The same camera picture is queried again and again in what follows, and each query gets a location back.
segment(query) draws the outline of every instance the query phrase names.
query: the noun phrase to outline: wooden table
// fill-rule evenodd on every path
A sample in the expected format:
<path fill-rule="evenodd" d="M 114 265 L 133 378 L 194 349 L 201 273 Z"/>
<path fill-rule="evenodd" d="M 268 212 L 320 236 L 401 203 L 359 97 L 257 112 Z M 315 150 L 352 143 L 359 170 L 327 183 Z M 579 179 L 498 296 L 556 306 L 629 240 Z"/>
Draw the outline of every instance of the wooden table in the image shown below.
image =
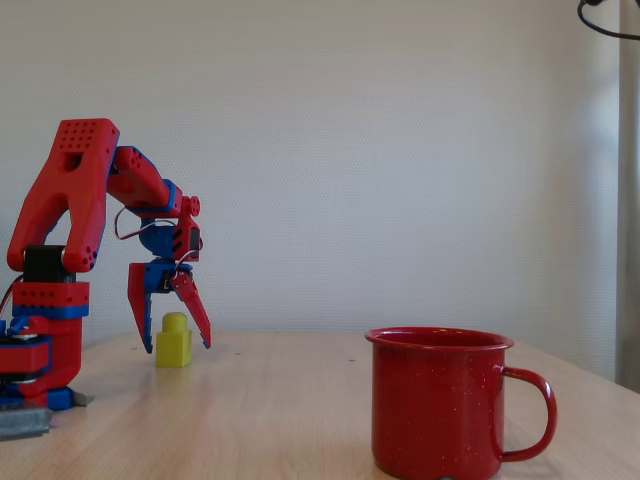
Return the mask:
<path fill-rule="evenodd" d="M 89 348 L 73 387 L 88 408 L 40 438 L 0 443 L 0 478 L 357 480 L 390 478 L 370 453 L 370 344 L 356 334 L 217 333 L 193 364 L 156 369 L 137 334 Z M 558 432 L 502 480 L 640 479 L 640 396 L 525 345 L 508 364 L 545 376 Z M 544 402 L 507 381 L 506 447 L 537 441 Z"/>

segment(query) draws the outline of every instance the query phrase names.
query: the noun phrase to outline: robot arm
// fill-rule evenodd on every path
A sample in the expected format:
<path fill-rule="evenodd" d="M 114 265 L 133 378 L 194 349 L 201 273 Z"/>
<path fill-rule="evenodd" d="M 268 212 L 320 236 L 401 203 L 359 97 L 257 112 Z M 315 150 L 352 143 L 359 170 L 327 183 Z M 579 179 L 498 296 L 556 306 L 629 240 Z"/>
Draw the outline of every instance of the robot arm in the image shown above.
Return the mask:
<path fill-rule="evenodd" d="M 50 409 L 72 406 L 67 384 L 80 369 L 82 317 L 89 313 L 89 284 L 76 273 L 93 269 L 106 219 L 106 194 L 141 219 L 139 239 L 157 258 L 129 269 L 128 296 L 147 352 L 151 352 L 151 294 L 175 291 L 200 328 L 205 346 L 211 327 L 191 266 L 199 260 L 200 212 L 139 150 L 117 147 L 119 131 L 107 119 L 60 123 L 49 158 L 24 200 L 7 262 L 24 272 L 13 285 L 13 320 L 0 321 L 0 405 L 28 400 Z M 65 211 L 66 245 L 44 245 Z M 177 223 L 159 226 L 161 220 Z"/>

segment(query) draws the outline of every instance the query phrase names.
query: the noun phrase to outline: red bracket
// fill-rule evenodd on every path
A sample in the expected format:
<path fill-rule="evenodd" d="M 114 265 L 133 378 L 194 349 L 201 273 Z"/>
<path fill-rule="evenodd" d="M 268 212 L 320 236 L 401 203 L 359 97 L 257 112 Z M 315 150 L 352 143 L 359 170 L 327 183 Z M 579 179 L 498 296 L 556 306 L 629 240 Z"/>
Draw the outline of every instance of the red bracket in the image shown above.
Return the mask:
<path fill-rule="evenodd" d="M 104 231 L 107 176 L 119 133 L 106 118 L 60 122 L 11 238 L 7 262 L 13 270 L 24 270 L 26 247 L 44 244 L 67 210 L 71 232 L 62 264 L 71 273 L 91 269 Z"/>

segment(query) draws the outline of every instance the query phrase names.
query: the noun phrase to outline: yellow lego brick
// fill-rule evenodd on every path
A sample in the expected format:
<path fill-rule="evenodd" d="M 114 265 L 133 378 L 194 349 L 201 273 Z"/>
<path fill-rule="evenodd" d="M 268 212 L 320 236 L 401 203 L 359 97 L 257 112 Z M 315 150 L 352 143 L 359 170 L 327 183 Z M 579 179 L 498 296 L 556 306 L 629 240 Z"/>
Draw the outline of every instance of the yellow lego brick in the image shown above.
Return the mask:
<path fill-rule="evenodd" d="M 156 367 L 181 368 L 191 363 L 191 330 L 184 313 L 162 317 L 162 332 L 156 337 Z"/>

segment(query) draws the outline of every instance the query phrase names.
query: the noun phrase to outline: white wall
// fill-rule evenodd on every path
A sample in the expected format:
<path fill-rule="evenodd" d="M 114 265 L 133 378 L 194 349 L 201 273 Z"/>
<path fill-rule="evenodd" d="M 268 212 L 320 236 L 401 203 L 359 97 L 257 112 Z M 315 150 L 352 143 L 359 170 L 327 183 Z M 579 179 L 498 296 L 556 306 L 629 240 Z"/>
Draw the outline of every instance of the white wall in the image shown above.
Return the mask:
<path fill-rule="evenodd" d="M 618 45 L 576 3 L 2 2 L 0 242 L 58 122 L 106 116 L 200 196 L 216 329 L 457 325 L 611 376 Z M 145 259 L 108 225 L 87 342 Z"/>

